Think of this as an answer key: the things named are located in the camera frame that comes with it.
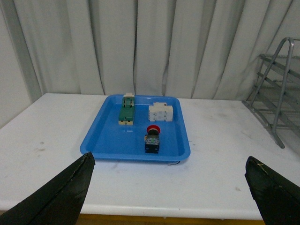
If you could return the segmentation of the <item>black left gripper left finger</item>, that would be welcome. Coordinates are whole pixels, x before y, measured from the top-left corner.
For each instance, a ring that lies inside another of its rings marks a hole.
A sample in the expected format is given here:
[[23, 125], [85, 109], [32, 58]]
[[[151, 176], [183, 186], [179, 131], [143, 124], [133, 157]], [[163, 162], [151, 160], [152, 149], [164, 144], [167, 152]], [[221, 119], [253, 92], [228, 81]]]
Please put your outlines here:
[[74, 225], [85, 201], [95, 166], [88, 152], [36, 192], [6, 211], [2, 225]]

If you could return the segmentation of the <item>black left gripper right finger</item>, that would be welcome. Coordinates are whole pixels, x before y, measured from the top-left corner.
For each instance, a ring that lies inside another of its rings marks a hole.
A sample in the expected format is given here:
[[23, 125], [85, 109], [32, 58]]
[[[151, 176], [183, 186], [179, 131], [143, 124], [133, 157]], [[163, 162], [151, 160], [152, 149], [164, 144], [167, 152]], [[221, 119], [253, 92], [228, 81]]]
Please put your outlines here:
[[300, 187], [250, 156], [245, 178], [266, 225], [300, 223]]

